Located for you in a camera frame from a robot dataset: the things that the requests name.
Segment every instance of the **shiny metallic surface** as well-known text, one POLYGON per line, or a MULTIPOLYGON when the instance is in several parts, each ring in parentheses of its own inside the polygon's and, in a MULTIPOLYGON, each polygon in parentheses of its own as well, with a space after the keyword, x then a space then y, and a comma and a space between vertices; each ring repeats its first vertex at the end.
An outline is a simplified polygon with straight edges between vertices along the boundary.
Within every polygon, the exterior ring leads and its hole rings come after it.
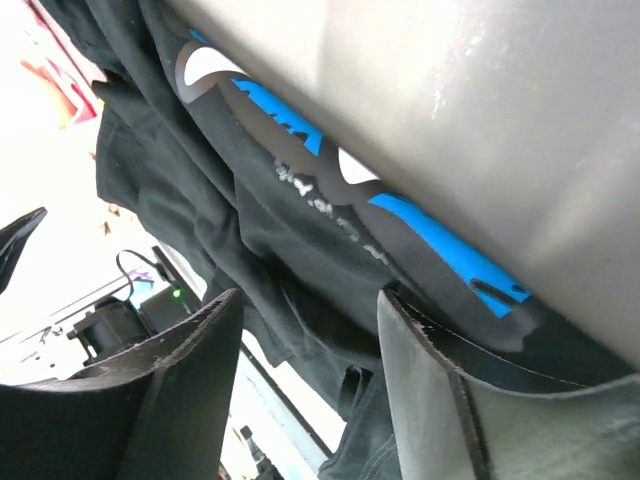
POLYGON ((640 365, 640 4, 169 3, 382 179, 640 365))

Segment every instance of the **black cable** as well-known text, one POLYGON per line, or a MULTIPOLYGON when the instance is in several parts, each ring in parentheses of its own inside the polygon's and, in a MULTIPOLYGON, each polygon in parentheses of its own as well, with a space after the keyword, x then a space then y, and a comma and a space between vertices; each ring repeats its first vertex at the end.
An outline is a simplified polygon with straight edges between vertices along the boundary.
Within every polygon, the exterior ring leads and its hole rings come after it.
POLYGON ((158 271, 159 265, 155 262, 152 262, 141 253, 135 252, 133 250, 122 250, 121 252, 118 252, 118 254, 116 255, 116 266, 118 267, 118 270, 120 270, 120 273, 122 273, 122 275, 127 279, 127 283, 129 284, 129 296, 127 297, 127 300, 125 300, 129 301, 131 300, 131 297, 133 297, 135 285, 133 284, 131 275, 122 267, 122 263, 120 262, 120 255, 122 255, 123 253, 128 253, 130 255, 133 255, 134 257, 137 257, 156 271, 158 271))

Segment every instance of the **graphic print on shirt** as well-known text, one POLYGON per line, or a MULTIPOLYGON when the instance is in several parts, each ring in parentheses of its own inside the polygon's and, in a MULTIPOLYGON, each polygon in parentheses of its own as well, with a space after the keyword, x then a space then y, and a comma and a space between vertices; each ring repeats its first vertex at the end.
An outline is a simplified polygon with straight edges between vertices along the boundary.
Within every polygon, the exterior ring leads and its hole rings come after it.
POLYGON ((523 303, 531 296, 498 265, 425 214, 415 204, 388 189, 373 172, 351 155, 335 147, 312 123, 298 115, 262 85, 248 78, 239 67, 217 50, 204 45, 201 35, 192 32, 192 36, 197 38, 185 44, 176 62, 176 85, 180 98, 185 103, 196 100, 217 82, 220 82, 221 88, 224 84, 225 90, 228 91, 227 83, 230 80, 239 93, 245 95, 269 117, 256 119, 257 115, 247 115, 242 119, 254 138, 259 141, 264 139, 265 147, 290 166, 293 174, 300 173, 316 178, 322 194, 332 204, 357 205, 367 202, 393 214, 435 251, 498 318, 508 315, 515 305, 523 303), (235 78, 232 78, 233 74, 221 75, 221 70, 237 75, 235 78), (261 129, 270 127, 264 126, 265 122, 280 126, 288 135, 295 137, 297 142, 273 141, 269 145, 269 137, 272 135, 260 135, 261 129), (288 150, 292 149, 291 145, 300 143, 307 154, 301 154, 300 150, 295 149, 295 154, 278 150, 283 148, 279 146, 283 143, 287 144, 288 150))

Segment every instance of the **wire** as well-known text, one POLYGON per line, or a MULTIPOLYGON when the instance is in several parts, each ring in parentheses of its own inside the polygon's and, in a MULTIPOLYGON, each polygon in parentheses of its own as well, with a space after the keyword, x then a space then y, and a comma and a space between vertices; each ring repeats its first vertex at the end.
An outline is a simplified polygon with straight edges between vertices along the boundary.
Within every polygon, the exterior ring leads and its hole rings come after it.
POLYGON ((120 273, 122 273, 122 275, 127 279, 127 283, 129 284, 129 296, 127 297, 126 301, 131 300, 131 297, 133 297, 133 293, 135 290, 135 285, 133 284, 133 279, 131 278, 131 273, 127 272, 123 267, 122 267, 122 263, 120 262, 120 255, 122 255, 123 253, 128 253, 129 255, 133 255, 134 257, 137 257, 138 259, 142 260, 144 263, 146 263, 147 265, 149 265, 150 267, 152 267, 154 270, 158 270, 158 264, 155 262, 152 262, 151 260, 149 260, 147 257, 145 257, 144 255, 142 255, 141 253, 135 252, 133 250, 122 250, 121 252, 119 252, 116 255, 116 266, 118 267, 118 270, 120 270, 120 273))

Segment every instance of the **black pointed object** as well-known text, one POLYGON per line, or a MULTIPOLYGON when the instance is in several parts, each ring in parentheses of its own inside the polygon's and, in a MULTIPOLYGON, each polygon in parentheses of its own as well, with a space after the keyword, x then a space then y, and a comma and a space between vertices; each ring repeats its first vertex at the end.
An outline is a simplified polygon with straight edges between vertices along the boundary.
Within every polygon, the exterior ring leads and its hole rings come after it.
POLYGON ((70 380, 0 386, 0 479, 204 480, 218 471, 238 291, 70 380))
POLYGON ((27 240, 46 215, 47 210, 40 207, 0 230, 0 293, 9 285, 27 240))

